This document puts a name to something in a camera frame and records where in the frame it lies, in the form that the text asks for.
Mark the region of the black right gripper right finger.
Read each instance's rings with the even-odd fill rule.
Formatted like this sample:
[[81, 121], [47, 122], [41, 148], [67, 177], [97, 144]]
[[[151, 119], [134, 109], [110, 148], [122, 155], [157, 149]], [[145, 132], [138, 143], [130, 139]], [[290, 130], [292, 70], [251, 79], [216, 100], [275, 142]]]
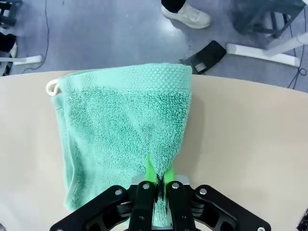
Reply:
[[165, 190], [175, 231], [197, 231], [195, 222], [211, 231], [270, 231], [268, 222], [209, 185], [193, 189], [186, 176], [165, 172]]

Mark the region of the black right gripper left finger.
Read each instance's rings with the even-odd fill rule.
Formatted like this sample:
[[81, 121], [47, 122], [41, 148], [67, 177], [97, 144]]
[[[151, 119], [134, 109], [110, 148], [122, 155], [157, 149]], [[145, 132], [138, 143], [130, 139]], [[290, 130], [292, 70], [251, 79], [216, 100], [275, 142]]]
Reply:
[[146, 157], [146, 174], [128, 189], [114, 185], [53, 224], [51, 231], [110, 231], [129, 220], [129, 231], [150, 231], [155, 201], [155, 172]]

